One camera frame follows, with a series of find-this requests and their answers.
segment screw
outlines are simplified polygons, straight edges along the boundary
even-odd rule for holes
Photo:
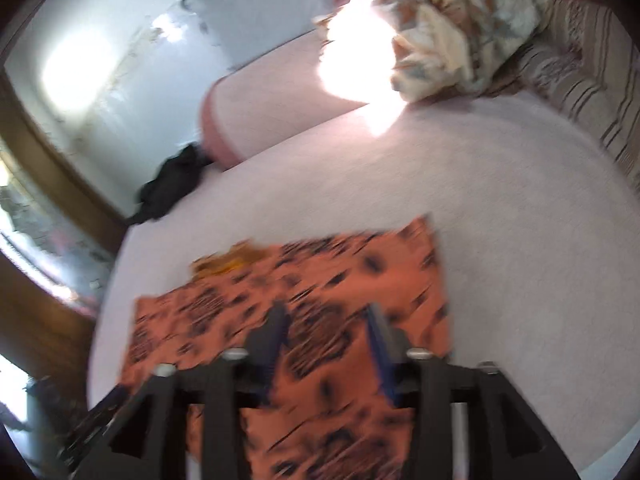
[[[225,361],[241,361],[249,355],[249,352],[244,348],[229,348],[222,352],[222,358]]]
[[[154,375],[157,377],[170,377],[175,374],[176,368],[174,365],[168,363],[162,363],[154,369]]]
[[[500,368],[498,368],[498,365],[493,361],[482,361],[478,365],[478,369],[489,375],[500,373]]]
[[[429,352],[424,348],[409,348],[406,351],[406,356],[413,361],[425,361],[433,357],[433,352]]]

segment white bed sheet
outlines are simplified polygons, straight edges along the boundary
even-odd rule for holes
[[[238,240],[397,228],[430,213],[464,365],[498,361],[580,469],[640,418],[640,206],[596,142],[526,92],[354,110],[132,228],[98,320],[89,402],[116,382],[134,301]]]

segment orange patterned fabric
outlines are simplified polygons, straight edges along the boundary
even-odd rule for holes
[[[428,221],[271,246],[249,267],[141,298],[122,382],[138,388],[157,364],[190,368],[240,346],[273,301],[287,305],[292,323],[270,405],[242,413],[254,478],[398,478],[413,413],[380,392],[363,314],[375,301],[414,346],[447,354]],[[187,440],[196,455],[201,418],[193,409]]]

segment striped fabric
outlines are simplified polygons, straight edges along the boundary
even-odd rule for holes
[[[607,7],[556,0],[519,59],[524,83],[601,142],[640,196],[639,54]]]

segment black garment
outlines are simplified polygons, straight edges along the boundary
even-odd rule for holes
[[[196,144],[189,144],[178,155],[167,159],[156,178],[138,192],[140,209],[127,220],[129,225],[166,215],[182,197],[196,189],[202,169],[210,163]]]

